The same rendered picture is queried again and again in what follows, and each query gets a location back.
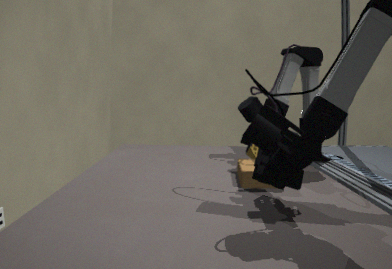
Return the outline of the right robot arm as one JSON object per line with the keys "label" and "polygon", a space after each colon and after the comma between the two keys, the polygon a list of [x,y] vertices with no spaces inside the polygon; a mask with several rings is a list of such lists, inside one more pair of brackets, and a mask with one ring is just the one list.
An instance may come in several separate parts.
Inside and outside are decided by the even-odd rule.
{"label": "right robot arm", "polygon": [[[288,54],[286,54],[287,49],[290,49]],[[321,66],[321,62],[323,61],[323,53],[320,48],[304,47],[304,46],[294,47],[293,49],[286,48],[282,50],[281,55],[285,57],[285,60],[283,62],[283,66],[281,66],[282,69],[280,71],[279,77],[277,79],[272,94],[276,95],[276,94],[290,93],[296,75],[299,70],[300,70],[301,80],[302,80],[302,92],[312,90],[316,86],[317,87],[319,86],[319,82],[318,82],[319,71],[320,71],[319,66]],[[311,102],[313,101],[313,98],[316,97],[318,92],[319,92],[319,88],[317,88],[312,92],[302,94],[303,108],[302,108],[302,118],[299,118],[300,128],[303,125],[303,116],[305,114],[305,111],[310,106]],[[283,113],[285,117],[289,108],[288,106],[289,96],[274,96],[274,97],[276,98],[277,102],[280,104],[281,108],[283,109]],[[276,104],[277,102],[275,101]],[[238,110],[246,119],[246,121],[250,123],[253,121],[253,119],[255,118],[255,116],[258,114],[258,112],[261,110],[262,107],[263,105],[257,97],[250,96],[248,99],[243,101],[238,106]],[[317,148],[316,146],[314,146],[314,148],[315,148],[314,162],[331,161],[330,158],[322,155],[321,152],[322,144],[320,145],[319,148]]]}

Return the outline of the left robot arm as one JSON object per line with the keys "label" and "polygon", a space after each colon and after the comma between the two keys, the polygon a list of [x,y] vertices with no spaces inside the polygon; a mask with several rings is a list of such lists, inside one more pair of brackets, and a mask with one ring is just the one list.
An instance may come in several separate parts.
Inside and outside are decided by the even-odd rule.
{"label": "left robot arm", "polygon": [[315,159],[313,145],[319,148],[324,140],[337,133],[359,87],[391,35],[392,0],[372,0],[329,77],[306,110],[302,127],[292,124],[269,106],[263,106],[242,136],[267,154],[271,151],[275,154],[280,148],[276,161],[287,174],[296,174],[309,166]]}

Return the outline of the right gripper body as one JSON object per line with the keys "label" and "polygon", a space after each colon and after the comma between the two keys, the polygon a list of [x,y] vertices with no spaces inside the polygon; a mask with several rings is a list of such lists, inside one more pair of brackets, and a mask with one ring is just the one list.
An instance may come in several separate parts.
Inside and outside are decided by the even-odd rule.
{"label": "right gripper body", "polygon": [[249,140],[247,140],[245,137],[242,137],[240,143],[243,143],[243,144],[245,144],[245,145],[248,145],[248,147],[247,147],[247,149],[246,149],[246,154],[247,154],[247,152],[248,152],[250,146],[252,147],[252,145],[253,145],[253,144],[252,144]]}

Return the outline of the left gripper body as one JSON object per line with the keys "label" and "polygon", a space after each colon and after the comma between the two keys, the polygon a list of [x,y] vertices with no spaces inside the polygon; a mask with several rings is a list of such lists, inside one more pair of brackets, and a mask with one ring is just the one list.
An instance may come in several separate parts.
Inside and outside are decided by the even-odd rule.
{"label": "left gripper body", "polygon": [[270,154],[267,154],[261,149],[258,150],[252,179],[279,189],[283,189],[285,186],[296,190],[301,189],[304,171],[301,170],[296,174],[285,173],[276,162],[276,153],[272,154],[271,151]]}

